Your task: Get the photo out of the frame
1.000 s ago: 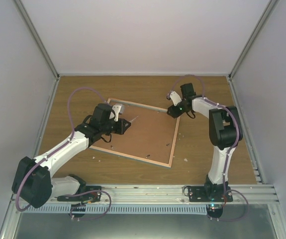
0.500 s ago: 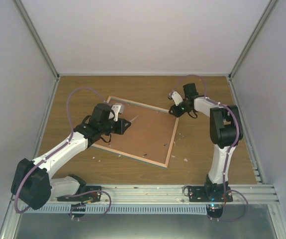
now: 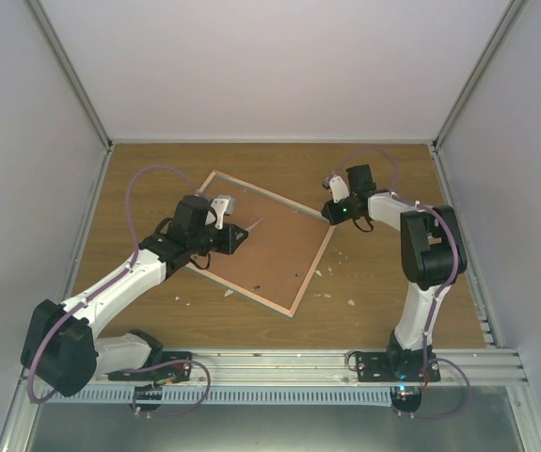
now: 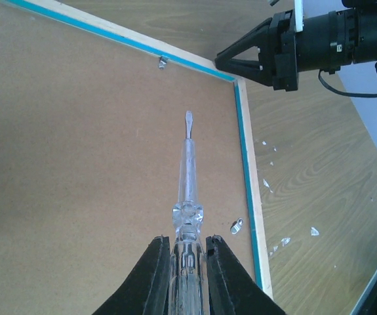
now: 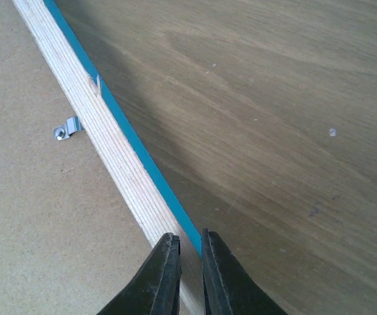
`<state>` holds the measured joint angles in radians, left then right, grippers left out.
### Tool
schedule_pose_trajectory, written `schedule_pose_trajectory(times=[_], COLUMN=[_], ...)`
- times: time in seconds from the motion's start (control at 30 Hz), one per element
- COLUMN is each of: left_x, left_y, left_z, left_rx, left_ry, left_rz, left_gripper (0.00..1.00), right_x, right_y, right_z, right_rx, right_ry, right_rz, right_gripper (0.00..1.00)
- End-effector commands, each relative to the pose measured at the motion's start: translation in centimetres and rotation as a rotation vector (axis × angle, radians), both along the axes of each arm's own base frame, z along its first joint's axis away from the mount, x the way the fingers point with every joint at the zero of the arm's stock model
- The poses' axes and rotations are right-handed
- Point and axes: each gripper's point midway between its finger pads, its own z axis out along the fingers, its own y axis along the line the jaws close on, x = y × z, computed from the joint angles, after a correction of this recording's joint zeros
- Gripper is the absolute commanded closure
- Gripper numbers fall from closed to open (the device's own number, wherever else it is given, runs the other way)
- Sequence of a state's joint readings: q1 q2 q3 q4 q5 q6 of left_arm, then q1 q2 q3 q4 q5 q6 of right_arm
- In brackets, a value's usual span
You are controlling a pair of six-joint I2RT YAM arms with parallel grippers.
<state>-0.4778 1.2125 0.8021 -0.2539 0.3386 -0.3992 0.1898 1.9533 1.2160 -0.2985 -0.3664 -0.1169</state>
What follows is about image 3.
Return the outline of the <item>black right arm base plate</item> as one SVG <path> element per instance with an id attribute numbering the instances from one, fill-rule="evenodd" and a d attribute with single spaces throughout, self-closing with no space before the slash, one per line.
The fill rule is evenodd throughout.
<path id="1" fill-rule="evenodd" d="M 355 371 L 359 382 L 423 383 L 439 382 L 439 366 L 424 367 L 423 352 L 360 351 L 351 350 L 345 354 L 345 365 Z"/>

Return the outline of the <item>clear handled screwdriver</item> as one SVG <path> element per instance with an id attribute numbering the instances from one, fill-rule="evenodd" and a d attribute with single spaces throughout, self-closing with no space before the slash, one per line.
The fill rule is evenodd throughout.
<path id="1" fill-rule="evenodd" d="M 263 221 L 263 218 L 258 219 L 258 220 L 255 221 L 253 224 L 251 224 L 250 226 L 248 226 L 248 227 L 246 228 L 246 231 L 251 232 L 251 231 L 252 231 L 256 226 L 258 226 L 262 221 Z"/>

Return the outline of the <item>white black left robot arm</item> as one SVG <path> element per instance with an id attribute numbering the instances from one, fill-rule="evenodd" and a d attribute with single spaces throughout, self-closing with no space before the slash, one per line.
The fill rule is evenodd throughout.
<path id="1" fill-rule="evenodd" d="M 127 261 L 90 288 L 32 314 L 20 357 L 28 383 L 41 379 L 53 393 L 74 396 L 92 379 L 117 372 L 151 380 L 160 375 L 162 345 L 142 331 L 103 338 L 104 328 L 137 298 L 192 265 L 196 257 L 232 255 L 247 230 L 228 223 L 233 197 L 183 197 L 170 218 L 138 242 Z"/>

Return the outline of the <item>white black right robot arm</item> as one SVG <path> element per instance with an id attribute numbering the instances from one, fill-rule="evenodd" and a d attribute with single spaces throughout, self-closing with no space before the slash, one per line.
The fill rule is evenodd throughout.
<path id="1" fill-rule="evenodd" d="M 376 187 L 368 165 L 333 173 L 323 181 L 332 199 L 322 216 L 332 225 L 364 219 L 367 232 L 381 222 L 400 233 L 402 270 L 408 281 L 402 316 L 390 336 L 385 360 L 387 373 L 406 381 L 429 362 L 438 311 L 468 265 L 458 220 L 449 205 L 431 207 Z"/>

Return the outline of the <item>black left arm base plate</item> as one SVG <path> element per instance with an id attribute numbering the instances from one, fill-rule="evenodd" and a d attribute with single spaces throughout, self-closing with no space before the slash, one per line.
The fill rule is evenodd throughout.
<path id="1" fill-rule="evenodd" d="M 192 358 L 193 353 L 190 351 L 163 350 L 157 353 L 155 357 L 149 358 L 144 366 L 151 367 L 157 364 L 174 361 L 176 361 L 176 363 L 142 373 L 117 371 L 108 374 L 107 378 L 111 381 L 145 381 L 160 384 L 189 381 L 191 374 L 191 364 L 189 361 Z"/>

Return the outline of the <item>turquoise picture frame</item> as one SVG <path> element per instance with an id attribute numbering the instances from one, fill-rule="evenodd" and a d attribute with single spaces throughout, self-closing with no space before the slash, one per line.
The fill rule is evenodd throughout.
<path id="1" fill-rule="evenodd" d="M 249 232 L 231 256 L 214 254 L 210 267 L 188 268 L 282 315 L 294 316 L 334 227 L 308 206 L 214 170 L 201 186 L 209 198 L 236 199 L 228 222 Z"/>

